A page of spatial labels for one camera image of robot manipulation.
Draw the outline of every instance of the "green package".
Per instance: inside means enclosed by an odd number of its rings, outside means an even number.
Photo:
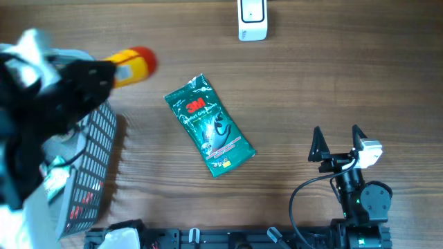
[[[165,96],[214,177],[250,159],[255,150],[223,107],[209,81],[201,74]]]

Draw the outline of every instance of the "teal packet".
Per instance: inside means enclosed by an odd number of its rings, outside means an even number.
[[[255,155],[203,74],[165,96],[171,110],[194,140],[214,177]]]

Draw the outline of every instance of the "white device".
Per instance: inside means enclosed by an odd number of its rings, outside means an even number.
[[[268,32],[268,7],[266,0],[237,0],[238,39],[260,41]]]

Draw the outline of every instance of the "red cap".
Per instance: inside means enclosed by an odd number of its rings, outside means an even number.
[[[157,69],[157,59],[154,52],[144,46],[136,46],[130,49],[136,51],[145,60],[149,72],[148,77],[151,76]]]

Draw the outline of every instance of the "wood grain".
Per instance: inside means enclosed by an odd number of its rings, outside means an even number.
[[[39,27],[54,46],[104,58],[149,46],[159,71],[118,89],[113,163],[97,226],[142,218],[153,228],[289,225],[293,189],[320,125],[332,152],[358,124],[384,145],[365,179],[389,184],[396,248],[439,248],[443,223],[443,3],[270,1],[266,40],[237,39],[236,3],[1,7],[0,40]],[[257,156],[213,179],[163,96],[199,73],[212,82]],[[341,217],[320,182],[296,197],[302,225]],[[82,237],[63,240],[81,248]]]

